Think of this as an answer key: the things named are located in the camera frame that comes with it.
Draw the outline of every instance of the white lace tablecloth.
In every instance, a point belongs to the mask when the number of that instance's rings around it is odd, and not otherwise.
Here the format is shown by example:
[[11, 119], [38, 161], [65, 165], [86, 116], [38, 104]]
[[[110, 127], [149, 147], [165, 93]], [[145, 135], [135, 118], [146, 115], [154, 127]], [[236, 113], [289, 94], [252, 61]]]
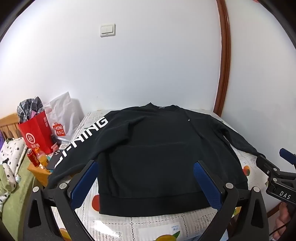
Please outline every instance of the white lace tablecloth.
[[[109, 111], [110, 110], [90, 112], [80, 123], [72, 140], [80, 135], [85, 128], [91, 126]], [[213, 112], [206, 110], [194, 111], [210, 114], [222, 121], [222, 119]], [[260, 189], [264, 189], [267, 176], [256, 167], [256, 157], [243, 151], [239, 151], [234, 147], [233, 149], [242, 164], [242, 168], [245, 166], [249, 167], [249, 189], [253, 186], [258, 186]], [[155, 217], [130, 218], [108, 216], [102, 215], [93, 209], [92, 199], [97, 194], [98, 182], [96, 179], [82, 206], [76, 209], [75, 212], [90, 235], [95, 240], [99, 241], [151, 241], [161, 235], [174, 234], [178, 231], [180, 231], [180, 235], [178, 236], [177, 241], [183, 241], [201, 235], [217, 212], [216, 209], [209, 207], [187, 213]], [[58, 227], [65, 228], [57, 208], [52, 207], [52, 210]]]

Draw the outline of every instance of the sweatshirt sleeve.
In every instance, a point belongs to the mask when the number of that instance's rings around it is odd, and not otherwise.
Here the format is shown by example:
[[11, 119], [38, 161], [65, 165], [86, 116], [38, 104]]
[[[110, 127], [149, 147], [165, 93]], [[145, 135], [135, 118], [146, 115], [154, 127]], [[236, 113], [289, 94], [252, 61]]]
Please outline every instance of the sweatshirt sleeve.
[[96, 160], [100, 152], [128, 139], [129, 122], [116, 119], [116, 113], [109, 112], [56, 156], [59, 161], [48, 177], [47, 189], [54, 188], [62, 178], [81, 171], [90, 160]]
[[236, 149], [253, 154], [255, 156], [264, 156], [263, 154], [258, 152], [252, 145], [250, 145], [244, 137], [225, 125], [223, 122], [217, 120], [212, 116], [210, 116], [209, 118], [214, 131], [225, 136], [229, 143]]

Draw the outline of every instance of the ribbed hem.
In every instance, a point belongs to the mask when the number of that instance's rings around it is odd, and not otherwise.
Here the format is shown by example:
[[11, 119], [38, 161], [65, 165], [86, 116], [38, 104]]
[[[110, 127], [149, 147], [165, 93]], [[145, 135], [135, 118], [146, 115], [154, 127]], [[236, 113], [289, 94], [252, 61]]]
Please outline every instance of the ribbed hem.
[[[235, 185], [247, 189], [247, 182]], [[100, 194], [100, 214], [119, 217], [151, 217], [185, 213], [209, 207], [203, 192], [157, 198], [120, 198]]]

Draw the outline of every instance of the orange juice bottle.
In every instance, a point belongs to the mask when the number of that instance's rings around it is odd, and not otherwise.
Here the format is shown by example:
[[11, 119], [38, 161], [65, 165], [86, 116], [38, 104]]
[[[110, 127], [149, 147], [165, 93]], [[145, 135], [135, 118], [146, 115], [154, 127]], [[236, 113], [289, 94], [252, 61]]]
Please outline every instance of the orange juice bottle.
[[43, 151], [41, 151], [39, 147], [35, 148], [35, 152], [36, 152], [38, 161], [41, 163], [42, 166], [46, 167], [48, 164], [48, 159], [46, 154]]

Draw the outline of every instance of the black sweatshirt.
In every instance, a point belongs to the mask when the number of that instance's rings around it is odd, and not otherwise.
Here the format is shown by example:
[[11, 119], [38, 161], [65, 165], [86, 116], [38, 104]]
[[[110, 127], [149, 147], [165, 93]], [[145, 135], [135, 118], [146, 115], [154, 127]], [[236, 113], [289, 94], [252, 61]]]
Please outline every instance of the black sweatshirt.
[[241, 135], [207, 114], [151, 103], [111, 111], [61, 155], [48, 188], [96, 160], [101, 214], [139, 217], [201, 209], [209, 204], [193, 175], [193, 164], [199, 160], [224, 183], [248, 189], [229, 143], [261, 155]]

